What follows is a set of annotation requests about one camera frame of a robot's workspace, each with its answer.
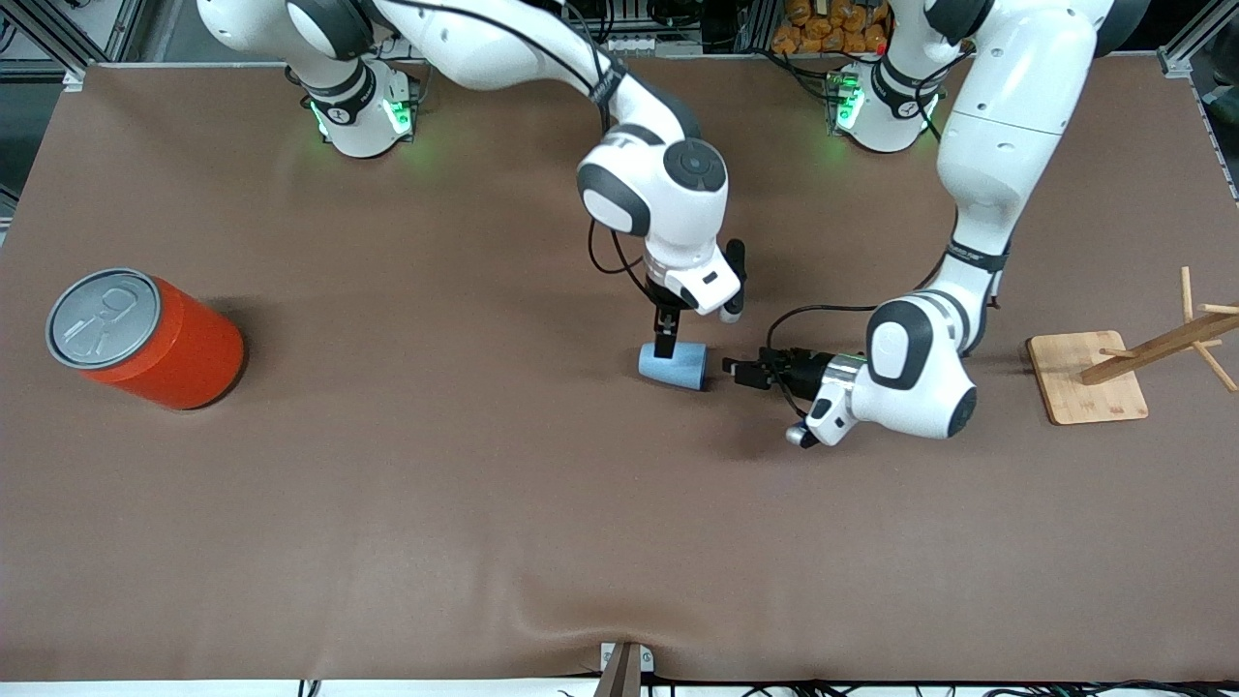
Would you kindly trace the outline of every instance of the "table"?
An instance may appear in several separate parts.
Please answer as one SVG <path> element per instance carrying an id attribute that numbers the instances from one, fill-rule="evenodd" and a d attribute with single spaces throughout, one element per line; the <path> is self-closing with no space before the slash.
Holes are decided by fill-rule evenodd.
<path id="1" fill-rule="evenodd" d="M 767 62 L 636 69 L 698 110 L 724 239 L 748 243 L 741 323 L 681 331 L 712 347 L 706 394 L 637 376 L 652 312 L 586 260 L 597 119 L 565 85 L 436 80 L 416 142 L 367 161 L 318 142 L 275 69 L 94 68 L 64 95 L 0 254 L 0 678 L 561 675 L 616 639 L 685 680 L 1239 673 L 1239 405 L 1172 359 L 1140 374 L 1147 421 L 1057 428 L 1022 353 L 1173 326 L 1180 265 L 1234 295 L 1188 83 L 1094 67 L 963 435 L 800 452 L 719 361 L 790 306 L 923 276 L 953 212 L 935 147 L 828 137 Z M 59 291 L 118 264 L 247 332 L 224 402 L 162 412 L 47 355 Z M 855 350 L 865 318 L 779 340 Z"/>

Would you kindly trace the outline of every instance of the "orange item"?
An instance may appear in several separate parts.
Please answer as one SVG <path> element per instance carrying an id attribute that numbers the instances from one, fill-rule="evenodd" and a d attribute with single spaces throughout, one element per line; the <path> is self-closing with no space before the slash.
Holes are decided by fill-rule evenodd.
<path id="1" fill-rule="evenodd" d="M 881 25 L 871 25 L 865 30 L 865 48 L 873 53 L 886 50 L 886 32 Z"/>
<path id="2" fill-rule="evenodd" d="M 855 31 L 844 33 L 844 51 L 847 53 L 864 53 L 865 37 Z"/>
<path id="3" fill-rule="evenodd" d="M 214 402 L 245 360 L 227 317 L 133 269 L 90 274 L 64 291 L 47 317 L 47 344 L 84 378 L 170 410 Z"/>
<path id="4" fill-rule="evenodd" d="M 825 40 L 821 41 L 823 51 L 843 51 L 844 50 L 844 30 L 836 28 L 830 32 Z"/>
<path id="5" fill-rule="evenodd" d="M 857 9 L 851 0 L 831 0 L 830 2 L 830 24 L 836 27 L 843 27 L 856 14 Z"/>
<path id="6" fill-rule="evenodd" d="M 809 24 L 804 25 L 804 37 L 805 40 L 813 38 L 825 38 L 830 36 L 830 32 L 835 27 L 830 25 L 830 20 L 826 17 L 813 17 Z"/>
<path id="7" fill-rule="evenodd" d="M 787 19 L 795 26 L 804 26 L 813 17 L 813 4 L 809 0 L 787 0 Z"/>
<path id="8" fill-rule="evenodd" d="M 795 53 L 798 45 L 800 43 L 800 30 L 790 25 L 783 25 L 778 27 L 774 32 L 774 40 L 771 42 L 771 50 L 776 53 L 782 53 L 784 56 Z"/>

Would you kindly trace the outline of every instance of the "red can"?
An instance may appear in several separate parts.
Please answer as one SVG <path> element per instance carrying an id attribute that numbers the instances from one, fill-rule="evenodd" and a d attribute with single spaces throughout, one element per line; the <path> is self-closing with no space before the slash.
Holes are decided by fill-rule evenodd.
<path id="1" fill-rule="evenodd" d="M 204 407 L 245 363 L 237 324 L 161 277 L 107 269 L 74 282 L 47 317 L 57 361 L 170 410 Z"/>

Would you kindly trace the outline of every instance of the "wooden mug tree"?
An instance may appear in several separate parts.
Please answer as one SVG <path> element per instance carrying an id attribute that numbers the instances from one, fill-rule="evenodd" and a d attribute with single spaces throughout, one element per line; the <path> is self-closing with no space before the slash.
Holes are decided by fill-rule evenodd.
<path id="1" fill-rule="evenodd" d="M 1202 303 L 1193 308 L 1192 277 L 1180 270 L 1183 326 L 1126 348 L 1116 331 L 1087 331 L 1035 336 L 1028 354 L 1049 421 L 1059 426 L 1142 420 L 1149 416 L 1145 396 L 1132 371 L 1181 352 L 1194 352 L 1230 392 L 1239 386 L 1227 375 L 1209 348 L 1223 333 L 1239 328 L 1239 302 Z M 1199 317 L 1196 311 L 1203 312 Z"/>

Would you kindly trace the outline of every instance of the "wooden peg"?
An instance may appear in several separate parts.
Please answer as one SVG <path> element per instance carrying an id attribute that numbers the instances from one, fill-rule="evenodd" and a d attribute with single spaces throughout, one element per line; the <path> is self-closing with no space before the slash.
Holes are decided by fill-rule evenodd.
<path id="1" fill-rule="evenodd" d="M 1178 269 L 1178 280 L 1183 286 L 1183 323 L 1196 318 L 1192 313 L 1192 269 L 1183 266 Z"/>
<path id="2" fill-rule="evenodd" d="M 1209 305 L 1208 302 L 1201 302 L 1196 307 L 1202 312 L 1213 312 L 1215 314 L 1239 314 L 1239 307 L 1234 305 Z"/>
<path id="3" fill-rule="evenodd" d="M 1125 359 L 1115 357 L 1085 370 L 1080 374 L 1080 383 L 1084 385 L 1099 385 L 1108 380 L 1114 380 L 1120 375 L 1142 369 L 1154 361 L 1178 354 L 1183 348 L 1194 347 L 1197 342 L 1215 338 L 1234 328 L 1239 328 L 1239 314 L 1204 314 L 1136 345 L 1131 350 L 1136 355 L 1135 358 Z M 1204 352 L 1204 348 L 1199 348 L 1199 352 Z"/>
<path id="4" fill-rule="evenodd" d="M 1196 343 L 1199 343 L 1202 348 L 1214 348 L 1217 345 L 1222 345 L 1222 339 L 1213 338 L 1211 340 L 1197 340 Z M 1183 348 L 1183 352 L 1196 352 L 1196 343 Z"/>
<path id="5" fill-rule="evenodd" d="M 1235 381 L 1230 380 L 1230 376 L 1227 375 L 1227 371 L 1220 364 L 1218 364 L 1218 360 L 1213 358 L 1213 354 L 1209 354 L 1208 348 L 1206 348 L 1202 342 L 1197 340 L 1192 343 L 1192 347 L 1196 348 L 1196 353 L 1204 359 L 1204 363 L 1209 364 L 1209 368 L 1213 369 L 1213 375 L 1218 376 L 1218 380 L 1222 381 L 1222 385 L 1227 386 L 1227 390 L 1230 392 L 1239 392 L 1239 385 L 1235 385 Z"/>

